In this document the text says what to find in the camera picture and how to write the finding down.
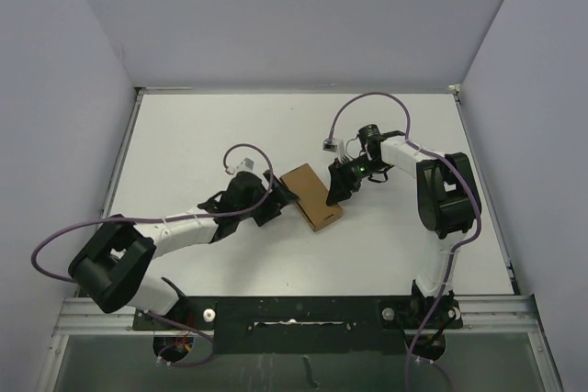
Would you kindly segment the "brown cardboard box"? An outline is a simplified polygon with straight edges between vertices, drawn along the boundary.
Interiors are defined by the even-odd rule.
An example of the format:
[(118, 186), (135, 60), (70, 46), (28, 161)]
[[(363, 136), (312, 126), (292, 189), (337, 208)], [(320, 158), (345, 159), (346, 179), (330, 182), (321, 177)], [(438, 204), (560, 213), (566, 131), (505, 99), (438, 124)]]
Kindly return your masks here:
[(299, 197), (297, 207), (313, 232), (332, 225), (343, 216), (339, 205), (328, 206), (328, 190), (308, 163), (283, 174), (281, 183)]

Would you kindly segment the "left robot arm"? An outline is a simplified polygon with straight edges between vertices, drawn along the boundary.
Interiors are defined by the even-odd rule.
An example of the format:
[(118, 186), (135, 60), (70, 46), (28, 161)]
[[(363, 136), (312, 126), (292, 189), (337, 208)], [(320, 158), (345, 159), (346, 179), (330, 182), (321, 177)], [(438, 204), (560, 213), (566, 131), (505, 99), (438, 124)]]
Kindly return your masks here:
[(69, 276), (105, 313), (125, 306), (153, 312), (167, 329), (186, 319), (186, 296), (169, 278), (149, 275), (152, 260), (197, 244), (210, 244), (232, 235), (249, 218), (259, 227), (300, 198), (264, 172), (240, 171), (226, 189), (185, 214), (155, 223), (125, 222), (121, 215), (103, 224), (68, 267)]

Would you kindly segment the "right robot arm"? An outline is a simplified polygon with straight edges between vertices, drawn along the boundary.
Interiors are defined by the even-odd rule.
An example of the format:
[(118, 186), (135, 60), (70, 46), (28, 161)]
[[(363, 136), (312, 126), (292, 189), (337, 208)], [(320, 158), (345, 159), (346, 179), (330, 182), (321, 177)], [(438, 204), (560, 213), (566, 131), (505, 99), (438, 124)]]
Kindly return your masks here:
[(365, 179), (375, 183), (381, 175), (386, 182), (391, 169), (399, 169), (415, 180), (418, 217), (431, 236), (423, 266), (414, 280), (419, 297), (411, 300), (408, 313), (415, 324), (429, 326), (442, 313), (437, 298), (448, 297), (451, 291), (456, 246), (478, 224), (481, 214), (469, 157), (463, 152), (428, 151), (410, 141), (404, 132), (382, 133), (375, 124), (361, 128), (357, 138), (360, 153), (355, 158), (346, 153), (342, 140), (329, 137), (322, 144), (325, 151), (336, 155), (328, 167), (326, 204), (346, 201), (359, 191)]

